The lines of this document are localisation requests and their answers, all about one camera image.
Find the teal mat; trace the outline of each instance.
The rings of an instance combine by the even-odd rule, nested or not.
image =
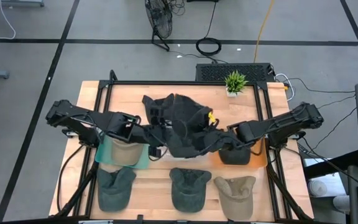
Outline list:
[[[114,160],[111,158],[111,147],[112,141],[109,137],[104,137],[103,144],[100,144],[96,157],[94,158],[96,162],[108,164],[108,165],[117,165]],[[136,169],[147,169],[149,167],[149,145],[144,144],[143,152],[140,155],[140,159],[137,164],[133,166],[128,166]]]

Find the black baseball cap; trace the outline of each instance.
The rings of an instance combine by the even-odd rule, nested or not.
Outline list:
[[[104,212],[116,212],[126,208],[135,177],[136,174],[129,167],[123,167],[112,173],[99,169],[99,208]]]
[[[173,168],[172,203],[181,212],[199,212],[204,207],[206,183],[211,173],[204,170]]]

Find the yellow tag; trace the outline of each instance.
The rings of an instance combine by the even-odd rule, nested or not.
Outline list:
[[[215,123],[215,122],[216,122],[216,119],[215,119],[215,117],[212,115],[212,112],[209,112],[208,117],[209,117],[209,119],[211,120],[212,123]]]

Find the wooden tabletop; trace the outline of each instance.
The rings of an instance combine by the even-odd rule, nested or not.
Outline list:
[[[82,83],[77,106],[88,108],[94,107],[96,93],[98,90],[97,81],[86,81]],[[255,98],[252,87],[247,87],[243,93],[236,98],[228,98],[224,86],[178,86],[178,85],[114,85],[110,102],[110,111],[122,111],[128,114],[139,115],[142,123],[147,123],[142,97],[147,95],[153,99],[165,98],[170,93],[186,95],[213,109],[214,116],[220,120],[219,128],[226,128],[229,124],[240,121],[258,119],[255,107]],[[272,112],[274,116],[288,111],[287,99],[282,83],[268,83]],[[102,95],[104,102],[106,91]],[[263,93],[260,91],[264,118],[267,117],[263,100]],[[78,139],[69,139],[63,162],[78,148]],[[289,140],[287,148],[298,151],[296,141]],[[78,153],[66,166],[62,177],[62,194],[60,205],[63,206],[78,186],[81,166],[85,150]],[[283,171],[287,189],[296,200],[303,211],[313,217],[306,180],[299,155],[281,151]],[[171,199],[170,169],[174,167],[202,169],[212,173],[213,179],[217,176],[224,178],[241,177],[251,175],[256,177],[254,185],[254,212],[249,221],[252,222],[273,222],[272,202],[270,199],[269,185],[267,182],[266,168],[261,166],[262,157],[252,155],[250,164],[246,166],[230,166],[220,162],[217,153],[199,156],[194,159],[178,159],[172,156],[165,156],[157,162],[150,162],[147,170],[135,170],[137,175],[133,186],[129,204],[126,209],[120,212],[108,213],[99,209],[97,188],[95,190],[91,218],[94,219],[123,219],[135,220],[137,215],[144,215],[145,220],[202,220],[202,221],[226,221],[219,203],[218,190],[210,180],[207,184],[206,201],[202,211],[198,213],[183,213],[175,210]],[[119,166],[108,166],[100,164],[100,168],[107,171],[120,169]],[[280,191],[276,188],[280,216],[285,217],[283,201]],[[88,188],[84,191],[81,201],[80,214],[85,213]],[[50,207],[50,214],[56,214],[56,191]]]

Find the fan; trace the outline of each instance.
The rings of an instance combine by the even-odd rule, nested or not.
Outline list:
[[[169,51],[169,46],[164,41],[172,33],[172,13],[167,0],[145,0],[145,6],[153,28],[152,43]],[[165,46],[155,43],[154,36],[157,36]]]

